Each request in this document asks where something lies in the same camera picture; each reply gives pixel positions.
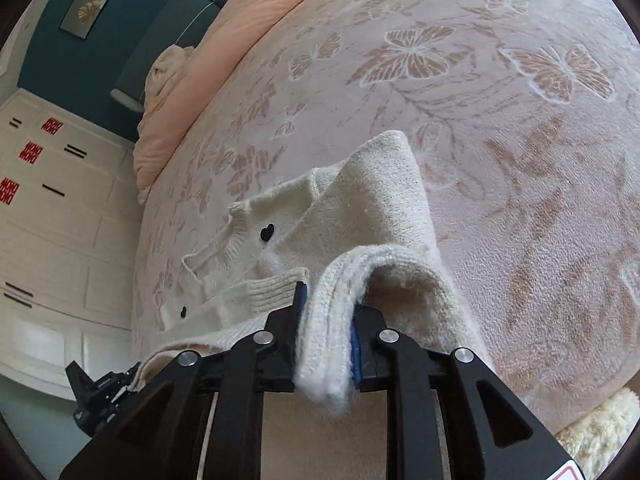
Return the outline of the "teal upholstered headboard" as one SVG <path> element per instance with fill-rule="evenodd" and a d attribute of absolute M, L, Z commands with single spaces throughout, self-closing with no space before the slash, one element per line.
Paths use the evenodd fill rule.
<path fill-rule="evenodd" d="M 49 0 L 18 84 L 129 141 L 142 115 L 119 103 L 144 100 L 144 82 L 167 47 L 194 47 L 228 0 L 106 0 L 85 37 L 63 28 L 77 0 Z"/>

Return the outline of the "peach pink duvet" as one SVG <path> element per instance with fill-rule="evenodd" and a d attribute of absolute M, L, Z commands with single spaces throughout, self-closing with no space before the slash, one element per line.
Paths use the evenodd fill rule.
<path fill-rule="evenodd" d="M 189 57 L 150 99 L 138 125 L 134 174 L 144 204 L 182 139 L 250 49 L 304 0 L 227 0 Z"/>

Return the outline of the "pink butterfly pattern bedspread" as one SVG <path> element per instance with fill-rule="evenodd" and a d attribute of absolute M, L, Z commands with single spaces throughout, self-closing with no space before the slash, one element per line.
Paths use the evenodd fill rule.
<path fill-rule="evenodd" d="M 612 0 L 304 0 L 144 203 L 134 353 L 231 205 L 405 133 L 445 266 L 552 431 L 639 367 L 639 45 Z"/>

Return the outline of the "white panelled wardrobe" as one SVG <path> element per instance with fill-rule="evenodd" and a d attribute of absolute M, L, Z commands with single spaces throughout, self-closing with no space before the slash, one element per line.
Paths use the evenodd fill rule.
<path fill-rule="evenodd" d="M 132 144 L 26 90 L 1 107 L 1 373 L 71 399 L 65 369 L 130 367 L 142 208 Z"/>

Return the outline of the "cream fluffy jacket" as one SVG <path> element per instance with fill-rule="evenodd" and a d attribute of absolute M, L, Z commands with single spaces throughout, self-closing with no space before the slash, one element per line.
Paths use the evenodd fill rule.
<path fill-rule="evenodd" d="M 588 480 L 612 463 L 639 421 L 639 397 L 623 387 L 555 437 Z"/>

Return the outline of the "cream crumpled garment on duvet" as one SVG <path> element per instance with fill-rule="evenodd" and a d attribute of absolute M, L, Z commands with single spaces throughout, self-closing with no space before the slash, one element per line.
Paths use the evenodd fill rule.
<path fill-rule="evenodd" d="M 180 47 L 171 44 L 152 63 L 144 83 L 144 108 L 148 108 L 160 95 L 168 81 L 186 64 L 194 51 L 194 47 Z"/>

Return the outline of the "cream knit cardigan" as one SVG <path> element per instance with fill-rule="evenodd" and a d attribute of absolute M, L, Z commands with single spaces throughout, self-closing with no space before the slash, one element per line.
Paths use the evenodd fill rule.
<path fill-rule="evenodd" d="M 231 205 L 227 225 L 183 257 L 134 382 L 146 385 L 182 350 L 230 349 L 290 306 L 298 284 L 308 299 L 294 332 L 294 384 L 332 411 L 352 390 L 352 316 L 368 292 L 421 346 L 487 356 L 440 258 L 408 139 L 388 130 L 336 165 Z"/>

